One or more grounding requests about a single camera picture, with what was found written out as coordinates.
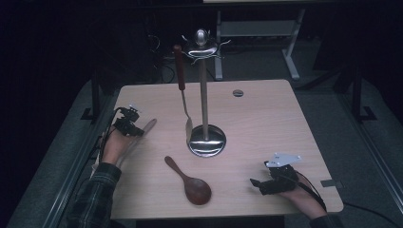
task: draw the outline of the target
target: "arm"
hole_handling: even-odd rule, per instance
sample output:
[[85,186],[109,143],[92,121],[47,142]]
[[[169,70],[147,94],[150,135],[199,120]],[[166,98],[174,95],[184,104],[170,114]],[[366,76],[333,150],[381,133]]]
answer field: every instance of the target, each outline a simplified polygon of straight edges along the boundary
[[[299,181],[310,186],[309,182],[300,174],[297,174]],[[280,196],[287,198],[291,201],[296,208],[307,216],[313,228],[326,228],[335,227],[332,221],[327,216],[327,212],[320,206],[320,204],[308,192],[297,186],[294,190],[288,192],[278,193]]]
[[67,216],[67,227],[108,227],[112,197],[122,171],[116,166],[135,137],[111,128],[104,156]]

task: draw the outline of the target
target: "metal spatula blade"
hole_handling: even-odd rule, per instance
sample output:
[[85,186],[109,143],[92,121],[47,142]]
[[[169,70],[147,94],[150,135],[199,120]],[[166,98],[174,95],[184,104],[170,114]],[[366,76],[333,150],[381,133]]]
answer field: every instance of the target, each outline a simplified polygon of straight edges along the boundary
[[186,99],[184,98],[184,76],[183,76],[183,60],[182,60],[182,48],[179,45],[174,46],[174,54],[175,54],[175,66],[177,70],[177,75],[178,75],[178,86],[179,90],[182,93],[182,101],[183,101],[183,108],[184,108],[184,113],[187,116],[187,122],[185,126],[186,130],[186,142],[190,142],[190,137],[192,136],[192,130],[193,130],[193,123],[192,119],[190,118],[189,114],[187,113],[187,107],[186,107]]

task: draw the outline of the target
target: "gray carpet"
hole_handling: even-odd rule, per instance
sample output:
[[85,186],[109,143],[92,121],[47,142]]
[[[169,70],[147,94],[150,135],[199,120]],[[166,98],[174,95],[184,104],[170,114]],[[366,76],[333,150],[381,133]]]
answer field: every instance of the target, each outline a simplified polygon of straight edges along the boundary
[[[283,41],[273,42],[268,46],[260,47],[259,50],[253,47],[238,54],[224,53],[223,80],[283,78],[289,80],[292,86],[302,86],[321,73],[312,71],[319,41],[297,43],[293,57],[301,76],[298,82],[289,78],[288,69],[282,60],[280,49],[283,48]],[[208,63],[208,68],[214,74],[211,62]],[[165,69],[163,74],[164,77],[169,78],[170,72]],[[197,66],[186,65],[185,74],[187,82],[198,81]],[[378,121],[357,125],[348,110],[350,94],[335,94],[331,89],[334,80],[335,78],[309,91],[297,91],[296,94],[332,177],[343,185],[338,189],[340,196],[345,201],[375,210],[398,224],[403,224],[402,212],[396,206],[393,195],[377,168],[371,151],[363,141],[360,131],[364,128],[369,133],[396,179],[401,181],[403,180],[401,177],[403,174],[401,159],[403,126],[383,104],[376,89],[366,82],[363,84],[363,104],[373,109]],[[112,111],[116,97],[117,94],[103,98],[104,113]],[[89,149],[96,141],[96,135],[101,133],[106,124],[105,119],[95,124],[80,120],[84,109],[90,106],[90,84],[88,83],[78,94],[59,134],[11,218],[9,227],[43,226],[53,202],[60,197],[59,189],[63,186],[70,167],[76,162],[74,158],[78,151],[80,148]],[[79,184],[88,177],[90,164],[91,161],[86,164],[86,169],[78,180]],[[73,199],[77,190],[76,188],[75,192],[71,193]],[[344,227],[392,227],[380,217],[349,206],[346,206],[337,216]],[[308,222],[303,215],[285,217],[287,228],[309,227]],[[134,226],[135,222],[126,224]]]

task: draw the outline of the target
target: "metal utensil holder stand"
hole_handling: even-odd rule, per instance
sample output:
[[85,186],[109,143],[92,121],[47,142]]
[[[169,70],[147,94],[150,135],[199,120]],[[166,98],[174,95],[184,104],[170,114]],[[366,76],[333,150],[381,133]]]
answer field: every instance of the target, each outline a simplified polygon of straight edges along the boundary
[[183,40],[187,42],[183,53],[194,60],[192,65],[199,62],[201,81],[202,125],[193,128],[190,142],[187,145],[192,153],[205,158],[218,155],[226,144],[224,132],[219,127],[208,124],[205,60],[212,57],[221,58],[218,54],[221,46],[230,42],[218,44],[214,39],[211,39],[209,35],[209,32],[206,30],[199,29],[195,34],[194,41],[190,41],[184,38],[184,36],[182,37]]

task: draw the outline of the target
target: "hand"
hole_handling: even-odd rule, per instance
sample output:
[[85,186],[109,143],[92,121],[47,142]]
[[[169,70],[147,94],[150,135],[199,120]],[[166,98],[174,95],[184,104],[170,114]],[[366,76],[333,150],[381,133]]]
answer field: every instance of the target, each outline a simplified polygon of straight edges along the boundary
[[[311,187],[310,183],[302,177],[300,174],[297,174],[299,178],[299,182],[305,184],[308,187]],[[299,211],[301,211],[305,216],[307,216],[310,220],[316,219],[319,217],[327,216],[326,211],[320,206],[320,204],[305,190],[301,187],[297,186],[292,191],[278,193],[280,196],[287,198],[291,201]]]
[[124,155],[128,146],[134,142],[138,136],[124,136],[113,125],[110,127],[109,132],[109,138],[106,141],[104,155],[101,162],[116,165],[119,158]]

